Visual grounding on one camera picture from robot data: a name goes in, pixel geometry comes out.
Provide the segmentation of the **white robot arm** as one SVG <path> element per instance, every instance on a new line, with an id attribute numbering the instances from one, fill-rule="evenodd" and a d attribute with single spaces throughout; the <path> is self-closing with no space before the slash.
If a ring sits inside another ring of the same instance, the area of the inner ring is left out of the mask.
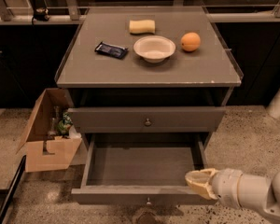
<path id="1" fill-rule="evenodd" d="M 186 174 L 191 190 L 280 224 L 280 88 L 266 108 L 230 108 L 208 157 L 210 168 Z"/>

